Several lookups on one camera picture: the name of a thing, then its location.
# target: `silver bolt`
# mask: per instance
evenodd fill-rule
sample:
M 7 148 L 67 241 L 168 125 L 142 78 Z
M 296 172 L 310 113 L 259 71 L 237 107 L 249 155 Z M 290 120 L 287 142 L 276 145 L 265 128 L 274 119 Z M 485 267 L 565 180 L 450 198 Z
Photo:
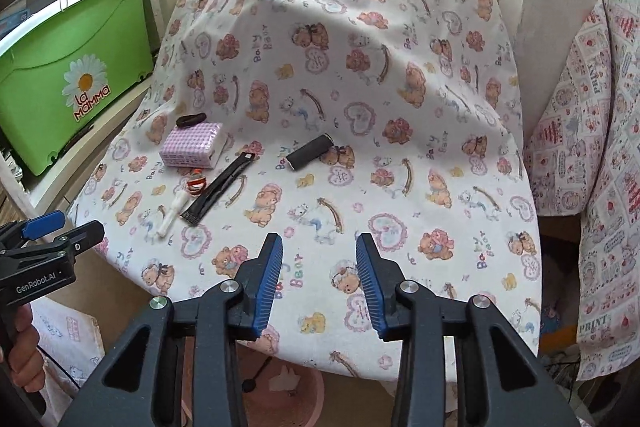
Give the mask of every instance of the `silver bolt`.
M 239 287 L 240 285 L 238 284 L 238 282 L 234 281 L 233 279 L 227 279 L 226 281 L 220 283 L 220 289 L 224 293 L 233 293 Z
M 471 302 L 473 302 L 474 306 L 477 308 L 488 308 L 491 305 L 489 297 L 485 295 L 474 295 L 474 298 L 471 299 Z
M 415 281 L 402 281 L 400 283 L 400 289 L 404 293 L 416 293 L 418 291 L 418 283 Z
M 149 301 L 149 307 L 154 310 L 161 310 L 169 304 L 166 297 L 154 297 Z

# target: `green container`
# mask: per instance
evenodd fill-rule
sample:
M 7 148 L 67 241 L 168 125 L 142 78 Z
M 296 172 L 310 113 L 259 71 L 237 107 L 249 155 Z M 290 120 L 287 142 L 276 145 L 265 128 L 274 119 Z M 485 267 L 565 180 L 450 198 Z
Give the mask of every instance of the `green container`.
M 152 70 L 142 0 L 56 1 L 0 41 L 0 128 L 41 174 Z

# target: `finger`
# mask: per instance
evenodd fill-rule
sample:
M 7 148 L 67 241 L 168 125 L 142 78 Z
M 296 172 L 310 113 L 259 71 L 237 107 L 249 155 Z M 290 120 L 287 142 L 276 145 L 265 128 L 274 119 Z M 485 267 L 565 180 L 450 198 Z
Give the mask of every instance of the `finger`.
M 25 304 L 20 306 L 15 314 L 15 329 L 20 333 L 24 331 L 33 322 L 33 312 L 31 312 L 31 305 Z
M 36 391 L 40 391 L 44 387 L 44 380 L 44 370 L 41 370 L 33 380 L 24 386 L 24 390 L 27 393 L 36 393 Z
M 31 358 L 24 365 L 24 367 L 20 370 L 20 372 L 12 372 L 11 378 L 14 381 L 14 384 L 18 387 L 24 387 L 31 380 L 36 378 L 40 371 L 42 371 L 42 366 L 44 365 L 44 359 L 39 351 L 36 351 L 31 355 Z
M 14 349 L 9 353 L 9 366 L 11 366 L 11 369 L 16 373 L 20 373 L 33 353 L 37 351 L 39 342 L 40 334 L 33 326 L 19 333 L 15 340 Z

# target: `white tube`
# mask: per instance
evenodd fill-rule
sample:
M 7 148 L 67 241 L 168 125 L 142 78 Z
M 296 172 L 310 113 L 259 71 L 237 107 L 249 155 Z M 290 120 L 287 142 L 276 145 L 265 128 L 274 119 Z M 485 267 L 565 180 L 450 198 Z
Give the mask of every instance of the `white tube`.
M 184 204 L 189 201 L 189 199 L 189 193 L 186 190 L 180 190 L 175 195 L 174 201 L 172 201 L 166 216 L 164 216 L 164 219 L 162 220 L 162 225 L 160 225 L 160 228 L 156 232 L 159 237 L 164 237 L 166 235 L 169 231 L 169 227 L 174 222 L 175 216 L 180 214 Z

